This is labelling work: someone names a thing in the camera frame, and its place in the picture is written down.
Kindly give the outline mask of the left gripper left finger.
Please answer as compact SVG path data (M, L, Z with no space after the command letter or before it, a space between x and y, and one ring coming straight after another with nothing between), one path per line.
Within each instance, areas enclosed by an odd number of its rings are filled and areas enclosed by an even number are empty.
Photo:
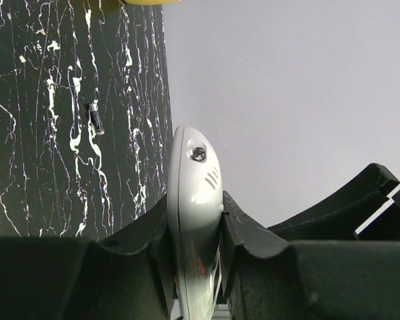
M100 241L0 237L0 319L168 319L166 204Z

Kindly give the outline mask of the white remote control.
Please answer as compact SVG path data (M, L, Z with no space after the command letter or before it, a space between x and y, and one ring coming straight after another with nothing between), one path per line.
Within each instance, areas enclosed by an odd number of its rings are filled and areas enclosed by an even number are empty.
M219 224L223 182L218 156L199 130L175 130L167 182L176 290L184 319L211 319L221 283Z

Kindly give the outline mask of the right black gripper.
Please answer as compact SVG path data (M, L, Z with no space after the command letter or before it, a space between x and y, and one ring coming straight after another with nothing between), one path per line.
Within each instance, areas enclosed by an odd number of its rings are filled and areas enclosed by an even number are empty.
M399 184L388 168L371 163L324 200L268 230L286 241L354 240L355 230ZM394 203L360 232L359 240L400 241L400 190L392 199Z

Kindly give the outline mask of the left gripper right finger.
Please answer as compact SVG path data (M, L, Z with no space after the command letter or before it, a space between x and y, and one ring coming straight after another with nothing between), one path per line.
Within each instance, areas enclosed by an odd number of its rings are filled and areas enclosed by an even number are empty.
M232 319L400 319L400 241L286 241L224 196Z

